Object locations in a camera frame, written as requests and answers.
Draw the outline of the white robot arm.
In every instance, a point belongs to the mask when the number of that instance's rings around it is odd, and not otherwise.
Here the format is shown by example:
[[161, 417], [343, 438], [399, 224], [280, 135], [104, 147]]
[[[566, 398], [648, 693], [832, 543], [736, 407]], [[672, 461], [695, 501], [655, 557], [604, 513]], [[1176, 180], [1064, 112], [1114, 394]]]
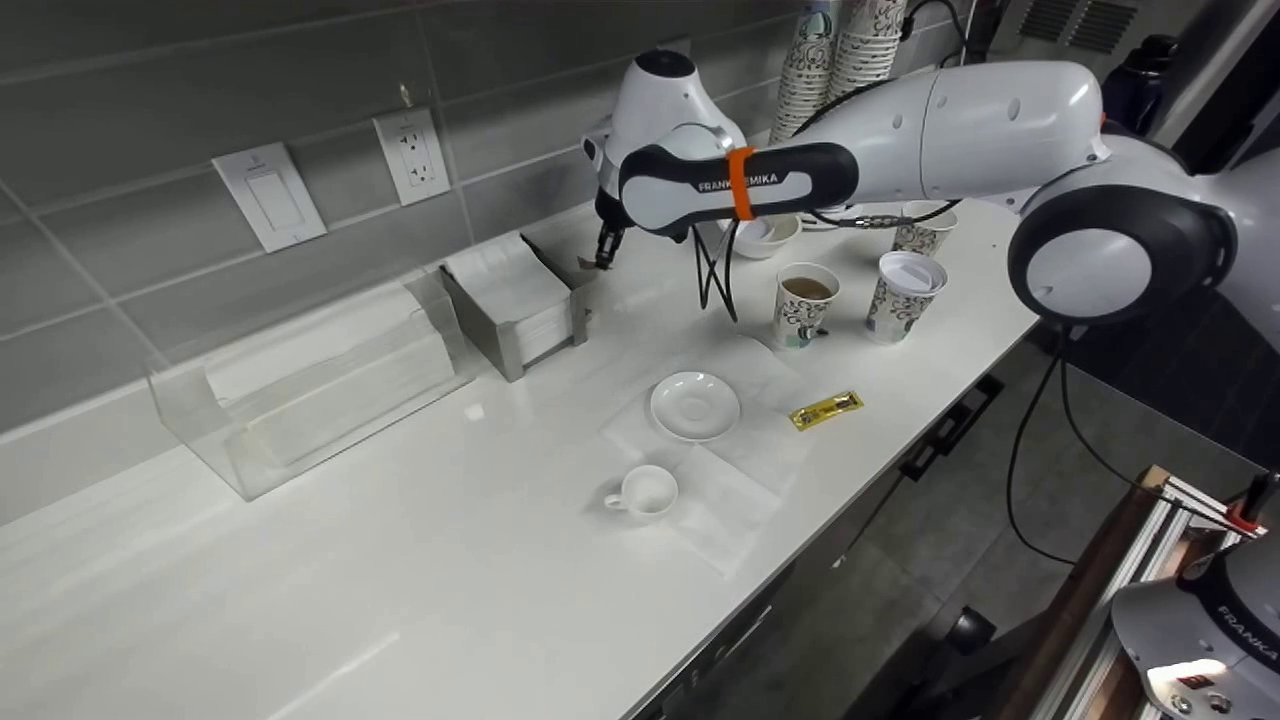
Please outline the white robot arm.
[[689, 55], [648, 48], [585, 152], [611, 230], [1004, 201], [1016, 206], [1006, 280], [1035, 315], [1095, 328], [1214, 292], [1280, 342], [1280, 152], [1191, 172], [1111, 132], [1099, 80], [1070, 59], [924, 66], [857, 86], [755, 147]]

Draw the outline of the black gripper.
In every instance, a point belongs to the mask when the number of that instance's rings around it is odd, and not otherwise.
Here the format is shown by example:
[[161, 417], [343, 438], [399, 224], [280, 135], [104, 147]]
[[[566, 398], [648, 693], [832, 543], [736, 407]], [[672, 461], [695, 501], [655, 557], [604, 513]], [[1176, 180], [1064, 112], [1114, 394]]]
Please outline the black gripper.
[[731, 249], [736, 249], [736, 228], [718, 224], [727, 214], [724, 197], [706, 190], [655, 190], [645, 197], [635, 206], [628, 206], [616, 190], [596, 190], [596, 249], [587, 256], [587, 268], [607, 273], [623, 230], [645, 228], [666, 241], [684, 241], [691, 228], [691, 249], [695, 249], [695, 294], [698, 299], [718, 299], [724, 312], [736, 312], [736, 292], [731, 292]]

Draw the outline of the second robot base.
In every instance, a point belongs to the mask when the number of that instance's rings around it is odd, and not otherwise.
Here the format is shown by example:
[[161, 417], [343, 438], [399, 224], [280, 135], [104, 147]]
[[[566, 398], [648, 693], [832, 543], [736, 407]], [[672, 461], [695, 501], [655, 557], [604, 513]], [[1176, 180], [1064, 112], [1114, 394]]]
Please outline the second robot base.
[[1151, 462], [1035, 626], [1029, 720], [1280, 720], [1275, 477], [1214, 501]]

